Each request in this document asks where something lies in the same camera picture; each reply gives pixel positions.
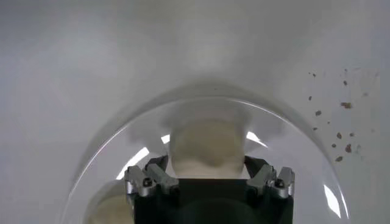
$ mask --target screw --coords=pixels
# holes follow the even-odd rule
[[[142,182],[142,185],[144,187],[150,187],[152,185],[153,181],[149,177],[145,178]]]
[[[282,179],[276,179],[275,180],[275,187],[277,188],[284,188],[285,187],[285,182],[283,182]]]

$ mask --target metal bracket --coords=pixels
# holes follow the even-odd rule
[[[127,194],[138,194],[141,197],[148,197],[155,193],[155,181],[147,177],[138,166],[129,166],[124,176]]]
[[[295,173],[289,167],[283,167],[278,178],[271,184],[271,194],[276,198],[288,198],[294,195]]]
[[[153,178],[161,186],[164,194],[178,194],[179,180],[170,177],[157,164],[150,164],[145,167],[146,174]]]
[[[276,179],[276,171],[268,164],[264,164],[260,171],[251,179],[247,180],[248,186],[256,189],[256,195],[264,195],[266,187],[271,185],[271,181]]]

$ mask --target white surface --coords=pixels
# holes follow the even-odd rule
[[[379,143],[388,1],[48,2],[0,2],[1,223],[58,223],[104,138],[144,103],[202,83],[272,102],[332,160],[344,156],[335,168],[352,223],[390,223]]]
[[[179,161],[178,157],[182,157],[181,162],[177,163],[186,163],[186,166],[176,164],[175,171],[169,173],[170,175],[183,178],[183,174],[187,176],[190,173],[191,177],[204,177],[206,175],[206,178],[211,176],[218,178],[221,175],[211,173],[223,173],[228,177],[231,175],[230,172],[240,174],[241,171],[237,172],[235,163],[231,159],[216,161],[216,158],[234,155],[233,153],[243,156],[245,153],[245,155],[254,158],[265,159],[278,171],[282,166],[286,166],[291,167],[296,173],[294,223],[350,223],[347,205],[343,200],[332,165],[310,138],[288,121],[268,112],[266,108],[263,109],[257,105],[235,99],[208,97],[176,100],[164,104],[137,116],[121,128],[118,133],[115,133],[109,142],[99,149],[77,180],[66,206],[63,224],[83,223],[83,220],[88,217],[85,214],[90,214],[101,199],[106,197],[106,194],[120,194],[121,191],[113,192],[110,189],[117,185],[123,186],[123,180],[115,181],[118,179],[116,174],[118,170],[124,172],[122,167],[126,164],[127,168],[129,158],[131,161],[134,157],[139,157],[140,152],[145,151],[147,147],[150,151],[149,155],[141,157],[137,163],[137,166],[143,168],[150,158],[172,154],[173,152],[168,152],[169,147],[164,145],[159,136],[164,136],[167,131],[168,133],[173,131],[172,135],[174,136],[175,133],[180,132],[175,130],[176,128],[185,128],[187,124],[205,119],[214,121],[218,119],[227,122],[227,124],[235,124],[244,136],[248,132],[255,133],[265,142],[267,147],[253,142],[249,138],[244,138],[242,148],[238,147],[238,150],[230,149],[229,152],[223,152],[223,150],[219,150],[220,146],[224,145],[223,143],[214,143],[214,149],[204,150],[202,149],[204,145],[201,143],[204,144],[204,139],[198,141],[193,138],[187,139],[188,142],[196,142],[198,148],[187,145],[193,151],[186,154],[186,149],[183,149],[185,146],[182,146],[182,151],[176,152],[175,160]],[[201,126],[215,129],[218,127],[216,125],[219,125],[219,123],[214,123],[213,126],[212,122],[208,124],[210,125],[202,124]],[[208,134],[218,139],[218,135],[213,134],[212,131],[209,131]],[[231,139],[227,139],[225,142],[234,143]],[[209,164],[210,160],[213,160],[213,166],[207,167],[205,164]]]

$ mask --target brown crumb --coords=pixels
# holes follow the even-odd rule
[[[340,103],[340,106],[344,107],[345,109],[351,109],[352,108],[352,104],[351,103]]]
[[[352,150],[351,150],[351,144],[347,144],[347,146],[346,146],[346,152],[347,152],[347,153],[351,153],[351,152],[352,152]]]
[[[339,156],[335,159],[336,162],[341,162],[342,161],[342,156]]]

